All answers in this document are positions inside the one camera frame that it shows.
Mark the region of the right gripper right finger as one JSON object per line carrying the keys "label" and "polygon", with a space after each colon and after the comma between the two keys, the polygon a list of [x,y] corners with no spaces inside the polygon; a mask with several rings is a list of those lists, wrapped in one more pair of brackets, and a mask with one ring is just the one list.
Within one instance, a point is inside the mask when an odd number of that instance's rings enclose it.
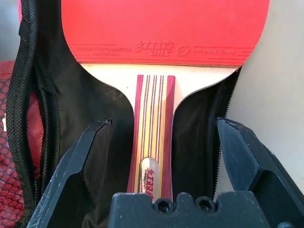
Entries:
{"label": "right gripper right finger", "polygon": [[304,195],[277,157],[239,122],[217,120],[225,168],[235,191],[251,191],[273,228],[304,226]]}

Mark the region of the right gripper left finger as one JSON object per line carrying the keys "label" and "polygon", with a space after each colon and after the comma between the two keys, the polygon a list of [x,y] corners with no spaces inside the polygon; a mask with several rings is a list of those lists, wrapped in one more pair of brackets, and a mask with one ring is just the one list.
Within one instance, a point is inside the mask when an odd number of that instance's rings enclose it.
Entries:
{"label": "right gripper left finger", "polygon": [[106,174],[111,119],[89,125],[60,159],[29,228],[80,228],[98,204]]}

